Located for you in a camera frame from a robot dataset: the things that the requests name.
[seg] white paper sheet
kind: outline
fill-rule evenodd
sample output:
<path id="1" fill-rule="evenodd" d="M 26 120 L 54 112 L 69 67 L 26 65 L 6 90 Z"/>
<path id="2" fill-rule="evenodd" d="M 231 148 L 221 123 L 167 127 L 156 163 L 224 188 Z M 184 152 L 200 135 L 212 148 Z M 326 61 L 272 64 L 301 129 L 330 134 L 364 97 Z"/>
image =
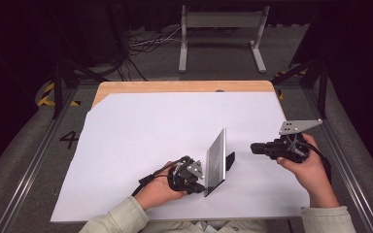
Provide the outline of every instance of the white paper sheet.
<path id="1" fill-rule="evenodd" d="M 250 149 L 278 138 L 284 119 L 274 92 L 111 94 L 86 116 L 51 221 L 105 215 L 138 180 L 184 155 L 205 168 L 224 127 L 227 154 L 236 153 L 226 181 L 206 198 L 191 194 L 148 210 L 150 218 L 300 216 L 307 192 L 291 172 Z"/>

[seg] person's right hand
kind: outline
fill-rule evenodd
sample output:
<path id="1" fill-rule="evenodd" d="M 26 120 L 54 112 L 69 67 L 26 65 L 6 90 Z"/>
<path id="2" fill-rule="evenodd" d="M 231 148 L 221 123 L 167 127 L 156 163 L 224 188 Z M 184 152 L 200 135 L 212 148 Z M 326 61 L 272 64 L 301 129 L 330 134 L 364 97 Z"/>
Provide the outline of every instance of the person's right hand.
<path id="1" fill-rule="evenodd" d="M 303 136 L 307 143 L 317 148 L 317 143 L 312 136 L 308 134 L 303 134 Z M 303 163 L 294 163 L 282 157 L 279 157 L 277 162 L 291 171 L 299 183 L 307 189 L 310 195 L 310 207 L 339 207 L 340 204 L 326 176 L 320 156 L 313 150 L 310 150 L 309 154 L 310 156 Z"/>

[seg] silver metal plate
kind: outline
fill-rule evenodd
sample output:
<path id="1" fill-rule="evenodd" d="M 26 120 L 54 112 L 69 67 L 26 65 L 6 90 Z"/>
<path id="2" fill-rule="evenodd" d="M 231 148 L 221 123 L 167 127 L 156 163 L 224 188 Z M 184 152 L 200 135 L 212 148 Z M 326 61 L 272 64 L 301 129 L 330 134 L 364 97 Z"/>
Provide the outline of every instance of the silver metal plate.
<path id="1" fill-rule="evenodd" d="M 201 167 L 201 161 L 196 161 L 189 166 L 186 167 L 186 169 L 191 172 L 195 177 L 199 179 L 204 179 L 204 174 L 202 174 L 202 167 Z"/>
<path id="2" fill-rule="evenodd" d="M 281 126 L 280 135 L 301 133 L 307 129 L 322 124 L 321 119 L 313 120 L 286 120 Z"/>
<path id="3" fill-rule="evenodd" d="M 207 151 L 205 196 L 208 196 L 216 187 L 225 181 L 225 159 L 226 129 L 223 128 L 217 139 Z"/>

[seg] person's left hand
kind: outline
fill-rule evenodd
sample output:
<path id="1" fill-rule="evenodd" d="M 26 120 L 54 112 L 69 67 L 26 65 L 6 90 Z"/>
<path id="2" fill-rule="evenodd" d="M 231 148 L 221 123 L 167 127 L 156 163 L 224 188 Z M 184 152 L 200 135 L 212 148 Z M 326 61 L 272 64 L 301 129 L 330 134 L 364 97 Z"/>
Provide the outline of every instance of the person's left hand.
<path id="1" fill-rule="evenodd" d="M 144 211 L 152 207 L 161 206 L 171 200 L 181 199 L 187 195 L 185 191 L 174 191 L 169 187 L 168 178 L 166 176 L 170 169 L 171 168 L 167 168 L 159 173 L 158 176 L 163 177 L 153 179 L 135 195 L 135 199 L 142 206 Z"/>

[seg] cable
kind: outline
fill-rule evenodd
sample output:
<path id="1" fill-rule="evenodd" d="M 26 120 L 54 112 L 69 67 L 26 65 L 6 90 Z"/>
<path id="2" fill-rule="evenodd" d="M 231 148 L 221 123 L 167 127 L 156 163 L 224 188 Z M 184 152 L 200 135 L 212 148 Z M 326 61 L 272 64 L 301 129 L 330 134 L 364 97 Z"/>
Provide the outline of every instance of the cable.
<path id="1" fill-rule="evenodd" d="M 125 76 L 123 75 L 123 72 L 121 71 L 120 66 L 117 69 L 117 71 L 118 71 L 118 74 L 120 76 L 120 79 L 124 82 L 125 81 Z"/>
<path id="2" fill-rule="evenodd" d="M 287 219 L 288 227 L 289 227 L 289 233 L 293 233 L 292 225 L 290 224 L 289 219 Z"/>
<path id="3" fill-rule="evenodd" d="M 142 79 L 143 80 L 145 80 L 145 81 L 148 81 L 147 80 L 147 78 L 145 78 L 142 74 L 141 74 L 141 72 L 138 70 L 138 67 L 136 67 L 136 65 L 135 65 L 135 63 L 129 58 L 129 57 L 127 57 L 126 59 L 128 59 L 128 61 L 135 67 L 135 69 L 136 69 L 136 71 L 138 71 L 138 74 L 142 77 Z"/>
<path id="4" fill-rule="evenodd" d="M 308 148 L 308 149 L 311 149 L 311 150 L 313 150 L 317 155 L 319 155 L 320 157 L 323 157 L 323 158 L 325 158 L 325 156 L 323 156 L 323 154 L 316 148 L 316 147 L 314 147 L 314 146 L 312 146 L 311 144 L 309 144 L 309 143 L 301 143 L 301 142 L 298 142 L 297 144 L 299 144 L 299 145 L 302 145 L 302 146 L 304 146 L 304 147 L 306 147 L 306 148 Z"/>
<path id="5" fill-rule="evenodd" d="M 126 66 L 126 69 L 128 69 L 128 78 L 130 81 L 132 81 L 132 78 L 131 78 L 131 68 L 128 66 L 128 59 L 125 59 L 125 66 Z"/>
<path id="6" fill-rule="evenodd" d="M 135 191 L 132 193 L 131 196 L 135 196 L 136 194 L 138 194 L 139 191 L 142 190 L 142 188 L 144 188 L 148 183 L 150 183 L 153 179 L 157 178 L 157 177 L 165 177 L 166 175 L 158 175 L 159 173 L 163 172 L 165 169 L 167 168 L 170 168 L 172 166 L 174 166 L 175 164 L 179 163 L 179 162 L 182 162 L 186 157 L 182 157 L 180 159 L 178 159 L 177 161 L 175 162 L 171 162 L 165 166 L 163 166 L 161 169 L 159 170 L 156 170 L 155 172 L 153 172 L 152 174 L 142 178 L 141 180 L 139 180 L 139 185 L 138 187 L 135 189 Z"/>
<path id="7" fill-rule="evenodd" d="M 142 46 L 144 44 L 149 44 L 149 43 L 162 43 L 162 42 L 165 42 L 167 40 L 175 40 L 175 39 L 170 39 L 175 33 L 177 33 L 177 31 L 179 31 L 181 29 L 181 27 L 178 27 L 175 31 L 173 31 L 171 34 L 169 34 L 169 36 L 167 36 L 165 39 L 162 39 L 162 38 L 157 38 L 157 39 L 154 39 L 154 40 L 148 40 L 148 41 L 144 41 L 144 42 L 141 42 L 141 43 L 138 43 L 138 44 L 132 44 L 132 45 L 129 45 L 130 47 L 137 47 L 137 46 Z"/>
<path id="8" fill-rule="evenodd" d="M 148 39 L 148 41 L 156 41 L 157 39 L 159 39 L 160 37 L 162 37 L 162 33 L 160 33 L 159 36 L 158 36 L 157 38 L 155 38 L 154 35 L 156 35 L 156 33 L 153 33 L 153 34 L 150 36 L 150 38 Z M 136 54 L 139 54 L 139 53 L 142 52 L 142 51 L 146 51 L 146 50 L 148 50 L 148 49 L 151 48 L 152 46 L 153 46 L 153 44 L 144 44 L 144 45 L 142 45 L 142 47 L 141 47 L 140 50 L 136 50 L 136 49 L 133 49 L 131 46 L 128 46 L 128 49 L 129 49 L 129 50 L 138 51 L 138 52 L 135 53 L 135 54 L 130 54 L 130 55 L 136 55 Z"/>

